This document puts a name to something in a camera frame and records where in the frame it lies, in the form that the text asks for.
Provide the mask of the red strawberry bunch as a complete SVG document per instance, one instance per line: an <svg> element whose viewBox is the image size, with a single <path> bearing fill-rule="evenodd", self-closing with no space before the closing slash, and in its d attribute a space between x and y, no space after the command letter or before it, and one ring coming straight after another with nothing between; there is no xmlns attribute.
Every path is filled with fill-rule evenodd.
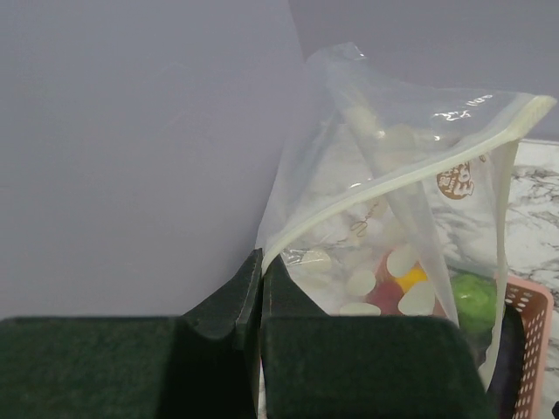
<svg viewBox="0 0 559 419"><path fill-rule="evenodd" d="M364 301L381 310L382 315L401 315L398 304L404 295L403 288L388 272L387 257L383 257L375 272L376 285Z"/></svg>

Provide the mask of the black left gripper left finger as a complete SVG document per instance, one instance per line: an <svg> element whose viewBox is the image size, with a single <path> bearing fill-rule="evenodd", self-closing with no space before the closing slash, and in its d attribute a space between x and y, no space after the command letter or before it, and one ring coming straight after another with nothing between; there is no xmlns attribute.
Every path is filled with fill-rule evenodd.
<svg viewBox="0 0 559 419"><path fill-rule="evenodd" d="M256 417L261 263L183 315L4 319L2 417Z"/></svg>

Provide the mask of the clear zip top bag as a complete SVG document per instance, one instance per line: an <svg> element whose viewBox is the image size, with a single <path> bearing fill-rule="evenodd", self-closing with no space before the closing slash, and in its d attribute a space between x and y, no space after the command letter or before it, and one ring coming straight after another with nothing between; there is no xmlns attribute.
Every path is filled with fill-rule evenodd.
<svg viewBox="0 0 559 419"><path fill-rule="evenodd" d="M548 95L434 88L377 72L352 43L311 55L299 120L286 141L256 245L330 315L380 314L364 301L387 257L427 280L399 301L406 316L460 327L451 280L494 282L485 359L493 378L507 290L506 211L519 143L553 109Z"/></svg>

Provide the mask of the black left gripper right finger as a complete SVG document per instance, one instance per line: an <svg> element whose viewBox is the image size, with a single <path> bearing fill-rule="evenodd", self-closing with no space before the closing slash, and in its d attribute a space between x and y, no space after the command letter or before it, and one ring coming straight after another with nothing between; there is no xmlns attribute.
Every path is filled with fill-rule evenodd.
<svg viewBox="0 0 559 419"><path fill-rule="evenodd" d="M280 258L264 276L271 418L493 418L459 329L437 317L325 314Z"/></svg>

